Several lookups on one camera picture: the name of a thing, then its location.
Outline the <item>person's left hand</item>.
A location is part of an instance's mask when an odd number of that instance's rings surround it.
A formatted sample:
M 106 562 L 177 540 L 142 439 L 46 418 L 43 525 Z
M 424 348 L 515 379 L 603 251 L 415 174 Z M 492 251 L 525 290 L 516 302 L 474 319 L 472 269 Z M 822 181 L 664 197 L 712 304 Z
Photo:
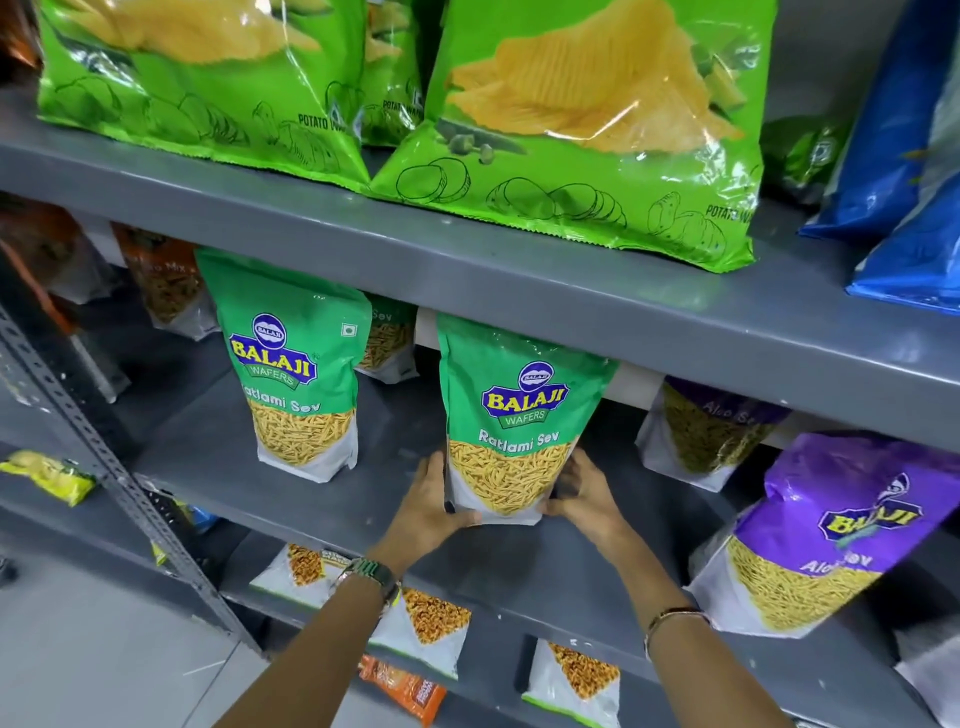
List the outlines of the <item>person's left hand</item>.
M 421 460 L 386 533 L 364 555 L 387 565 L 399 579 L 458 531 L 448 531 L 445 467 L 442 451 Z

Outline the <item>person's right hand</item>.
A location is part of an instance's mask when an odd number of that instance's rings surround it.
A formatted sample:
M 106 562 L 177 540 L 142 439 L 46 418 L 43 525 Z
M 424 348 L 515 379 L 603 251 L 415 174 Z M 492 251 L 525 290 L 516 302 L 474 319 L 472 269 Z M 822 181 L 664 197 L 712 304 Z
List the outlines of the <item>person's right hand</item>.
M 580 520 L 570 520 L 591 541 L 607 562 L 621 568 L 641 542 L 639 534 L 621 513 L 606 475 L 586 451 L 575 447 L 550 498 L 576 497 L 582 503 Z

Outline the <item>green sev snack pouch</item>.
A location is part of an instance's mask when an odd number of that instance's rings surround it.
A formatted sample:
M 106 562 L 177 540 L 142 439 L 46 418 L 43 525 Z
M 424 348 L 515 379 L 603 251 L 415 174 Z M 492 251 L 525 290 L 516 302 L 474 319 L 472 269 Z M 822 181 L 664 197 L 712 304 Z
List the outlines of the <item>green sev snack pouch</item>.
M 356 367 L 373 308 L 359 289 L 220 249 L 198 269 L 251 413 L 260 462 L 317 483 L 358 459 Z
M 364 356 L 355 371 L 384 384 L 398 384 L 416 378 L 418 307 L 370 292 L 364 295 L 372 312 Z
M 447 313 L 436 327 L 447 502 L 534 526 L 619 362 Z

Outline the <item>person's right forearm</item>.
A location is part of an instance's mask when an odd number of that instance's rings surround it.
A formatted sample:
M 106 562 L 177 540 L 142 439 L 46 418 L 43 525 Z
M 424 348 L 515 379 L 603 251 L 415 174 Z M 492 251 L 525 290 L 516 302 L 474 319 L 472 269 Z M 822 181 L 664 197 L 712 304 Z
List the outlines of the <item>person's right forearm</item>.
M 639 538 L 615 568 L 679 728 L 794 728 Z

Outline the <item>person's left forearm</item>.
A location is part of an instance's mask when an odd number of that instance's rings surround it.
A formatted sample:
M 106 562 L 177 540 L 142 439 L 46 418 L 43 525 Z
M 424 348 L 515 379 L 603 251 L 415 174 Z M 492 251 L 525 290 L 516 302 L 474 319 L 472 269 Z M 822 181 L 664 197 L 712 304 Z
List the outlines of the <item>person's left forearm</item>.
M 384 609 L 375 582 L 347 579 L 213 728 L 331 728 Z

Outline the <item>metal wristwatch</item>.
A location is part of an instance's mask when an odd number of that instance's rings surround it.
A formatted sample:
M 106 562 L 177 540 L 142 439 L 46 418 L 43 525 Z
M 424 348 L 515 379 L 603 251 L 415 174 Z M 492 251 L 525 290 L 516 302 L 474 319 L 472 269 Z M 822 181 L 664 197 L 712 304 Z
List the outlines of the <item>metal wristwatch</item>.
M 330 595 L 333 595 L 351 577 L 363 577 L 374 582 L 379 590 L 384 608 L 393 606 L 402 590 L 401 579 L 387 564 L 367 557 L 359 557 L 346 564 L 341 574 L 330 586 Z

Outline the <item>white orange snack packet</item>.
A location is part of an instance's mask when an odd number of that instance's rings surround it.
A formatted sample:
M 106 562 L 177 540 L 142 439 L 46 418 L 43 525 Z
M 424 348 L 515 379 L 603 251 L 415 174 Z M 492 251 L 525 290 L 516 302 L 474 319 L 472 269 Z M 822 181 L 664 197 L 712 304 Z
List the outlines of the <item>white orange snack packet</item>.
M 586 728 L 621 728 L 619 667 L 539 638 L 521 699 Z
M 458 663 L 473 612 L 416 588 L 401 587 L 368 644 L 458 680 Z
M 319 610 L 351 559 L 336 551 L 315 551 L 287 543 L 249 585 L 305 607 Z

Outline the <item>purple sev snack pouch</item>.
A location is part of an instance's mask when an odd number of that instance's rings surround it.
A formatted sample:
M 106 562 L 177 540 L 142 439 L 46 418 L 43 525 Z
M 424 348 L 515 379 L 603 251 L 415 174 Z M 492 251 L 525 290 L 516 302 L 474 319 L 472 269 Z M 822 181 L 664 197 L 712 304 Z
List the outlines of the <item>purple sev snack pouch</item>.
M 718 493 L 790 413 L 782 405 L 667 375 L 635 445 L 648 470 Z
M 764 495 L 690 556 L 714 627 L 799 639 L 868 589 L 960 506 L 960 453 L 874 434 L 804 433 Z

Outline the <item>grey metal shelf rack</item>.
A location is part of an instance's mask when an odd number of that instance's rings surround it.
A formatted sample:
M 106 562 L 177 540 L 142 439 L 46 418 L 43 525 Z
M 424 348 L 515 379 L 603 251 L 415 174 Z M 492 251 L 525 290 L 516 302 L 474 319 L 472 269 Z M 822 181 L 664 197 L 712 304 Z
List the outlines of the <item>grey metal shelf rack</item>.
M 0 88 L 0 189 L 243 256 L 406 298 L 498 328 L 621 361 L 581 437 L 623 514 L 686 578 L 689 554 L 762 491 L 761 449 L 721 493 L 642 466 L 633 444 L 662 373 L 794 410 L 775 433 L 876 431 L 960 453 L 960 318 L 848 296 L 858 254 L 794 235 L 797 214 L 764 201 L 751 228 L 759 262 L 714 274 L 636 251 L 603 249 L 355 196 L 333 186 L 188 159 L 54 127 L 35 91 Z M 359 460 L 317 484 L 258 461 L 254 426 L 223 338 L 190 342 L 147 323 L 107 323 L 108 343 L 153 376 L 122 419 L 142 486 L 176 495 L 273 541 L 362 551 L 400 501 L 402 466 L 446 443 L 436 370 L 398 385 L 361 376 Z M 884 618 L 926 620 L 960 604 L 960 536 L 931 534 L 914 556 L 806 637 L 723 635 L 791 714 L 828 728 L 940 728 L 891 666 Z M 493 667 L 521 632 L 617 664 L 623 715 L 656 675 L 616 574 L 565 520 L 487 526 L 454 538 L 411 581 L 474 609 Z

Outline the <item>small blue yellow packet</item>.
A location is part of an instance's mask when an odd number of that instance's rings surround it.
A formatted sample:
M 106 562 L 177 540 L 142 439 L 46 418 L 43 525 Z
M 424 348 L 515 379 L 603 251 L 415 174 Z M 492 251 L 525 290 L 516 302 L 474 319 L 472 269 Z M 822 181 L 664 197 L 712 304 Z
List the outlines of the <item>small blue yellow packet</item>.
M 149 491 L 147 498 L 183 550 L 200 568 L 209 567 L 211 557 L 203 540 L 221 517 L 163 493 Z

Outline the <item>orange mixture snack pouch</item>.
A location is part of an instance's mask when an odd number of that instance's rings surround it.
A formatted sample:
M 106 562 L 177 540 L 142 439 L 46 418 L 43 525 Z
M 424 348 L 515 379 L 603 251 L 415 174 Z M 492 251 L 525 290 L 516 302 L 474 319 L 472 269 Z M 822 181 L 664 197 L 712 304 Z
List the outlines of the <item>orange mixture snack pouch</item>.
M 201 341 L 221 331 L 196 260 L 197 246 L 149 230 L 110 223 L 153 326 Z
M 0 238 L 49 294 L 82 306 L 114 292 L 112 267 L 62 207 L 0 191 Z

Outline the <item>green potato chips bag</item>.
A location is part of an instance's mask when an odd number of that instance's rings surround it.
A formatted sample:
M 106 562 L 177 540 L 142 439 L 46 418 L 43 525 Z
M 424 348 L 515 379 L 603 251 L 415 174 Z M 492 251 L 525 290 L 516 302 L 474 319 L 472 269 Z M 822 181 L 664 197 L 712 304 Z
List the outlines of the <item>green potato chips bag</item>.
M 762 193 L 807 209 L 819 207 L 853 125 L 849 117 L 826 115 L 765 122 L 760 133 Z
M 364 191 L 365 0 L 34 0 L 38 115 Z
M 395 148 L 423 121 L 421 28 L 415 0 L 367 0 L 361 141 Z
M 370 195 L 711 273 L 756 260 L 778 0 L 447 0 Z

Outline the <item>yellow snack packet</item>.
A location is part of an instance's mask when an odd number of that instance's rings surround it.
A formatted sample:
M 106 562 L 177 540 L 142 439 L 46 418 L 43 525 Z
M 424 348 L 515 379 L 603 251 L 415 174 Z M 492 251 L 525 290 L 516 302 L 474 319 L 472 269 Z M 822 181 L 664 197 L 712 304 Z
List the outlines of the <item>yellow snack packet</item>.
M 97 487 L 96 478 L 81 471 L 73 462 L 30 449 L 15 450 L 0 460 L 0 472 L 27 478 L 70 507 L 80 504 Z

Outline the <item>blue chips bag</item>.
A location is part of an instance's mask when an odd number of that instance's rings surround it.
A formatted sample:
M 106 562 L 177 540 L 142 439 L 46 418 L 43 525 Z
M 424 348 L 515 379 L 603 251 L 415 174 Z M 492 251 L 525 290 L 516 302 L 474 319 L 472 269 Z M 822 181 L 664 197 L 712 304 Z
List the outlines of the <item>blue chips bag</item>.
M 960 169 L 870 251 L 846 294 L 960 317 Z
M 914 209 L 958 33 L 960 0 L 908 0 L 821 207 L 800 236 L 875 244 Z

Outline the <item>dark orange chips bag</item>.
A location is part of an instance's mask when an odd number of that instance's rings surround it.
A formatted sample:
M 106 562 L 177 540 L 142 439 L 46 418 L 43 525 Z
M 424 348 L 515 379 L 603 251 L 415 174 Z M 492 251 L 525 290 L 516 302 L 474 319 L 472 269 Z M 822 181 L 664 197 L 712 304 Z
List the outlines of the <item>dark orange chips bag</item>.
M 42 67 L 32 0 L 0 0 L 0 59 L 31 70 Z

